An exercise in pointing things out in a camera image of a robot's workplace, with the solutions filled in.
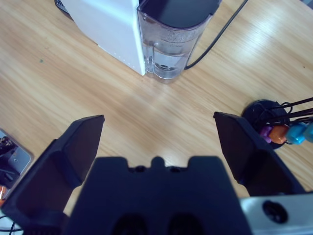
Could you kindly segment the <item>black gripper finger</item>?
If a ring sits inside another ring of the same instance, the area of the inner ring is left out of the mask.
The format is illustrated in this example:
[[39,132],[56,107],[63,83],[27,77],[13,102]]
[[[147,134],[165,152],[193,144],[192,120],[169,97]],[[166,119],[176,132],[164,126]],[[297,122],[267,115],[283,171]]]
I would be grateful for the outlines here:
[[245,118],[222,112],[215,112],[213,118],[232,175],[250,196],[305,192],[272,147]]
[[21,227],[63,227],[64,208],[96,157],[104,121],[103,115],[74,121],[24,175],[2,212]]

